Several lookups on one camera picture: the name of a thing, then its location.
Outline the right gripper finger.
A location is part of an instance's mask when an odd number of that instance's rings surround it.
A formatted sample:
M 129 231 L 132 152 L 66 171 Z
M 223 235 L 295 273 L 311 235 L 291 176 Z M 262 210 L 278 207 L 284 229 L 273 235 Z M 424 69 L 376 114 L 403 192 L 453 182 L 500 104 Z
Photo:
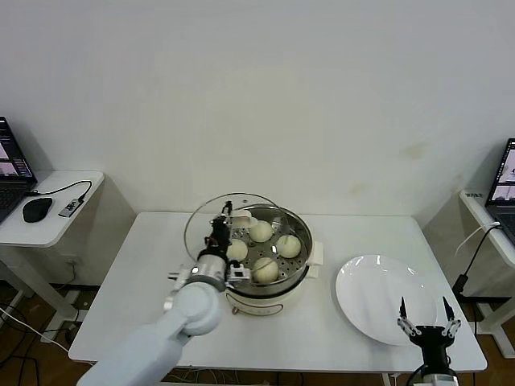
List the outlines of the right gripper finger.
M 455 317 L 454 310 L 445 297 L 443 297 L 443 306 L 447 317 L 447 325 L 443 329 L 442 336 L 454 338 L 461 327 L 462 322 L 460 319 Z
M 399 317 L 397 320 L 398 326 L 408 337 L 415 337 L 419 335 L 419 329 L 408 319 L 405 299 L 402 298 L 399 308 Z

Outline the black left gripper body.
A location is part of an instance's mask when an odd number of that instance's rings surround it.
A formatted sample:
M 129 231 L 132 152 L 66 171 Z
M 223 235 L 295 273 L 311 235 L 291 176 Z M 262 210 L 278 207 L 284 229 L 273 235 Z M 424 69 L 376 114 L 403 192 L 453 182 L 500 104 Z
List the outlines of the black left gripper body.
M 221 228 L 212 228 L 210 235 L 204 238 L 205 249 L 214 254 L 226 254 L 230 245 L 230 234 L 229 226 L 223 221 Z

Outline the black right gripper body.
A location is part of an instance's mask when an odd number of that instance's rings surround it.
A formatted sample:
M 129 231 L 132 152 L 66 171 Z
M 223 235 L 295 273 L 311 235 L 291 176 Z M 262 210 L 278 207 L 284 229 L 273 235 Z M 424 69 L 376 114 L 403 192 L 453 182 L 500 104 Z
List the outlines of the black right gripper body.
M 451 337 L 443 332 L 443 326 L 416 326 L 408 334 L 410 341 L 422 350 L 422 372 L 451 372 L 447 359 Z

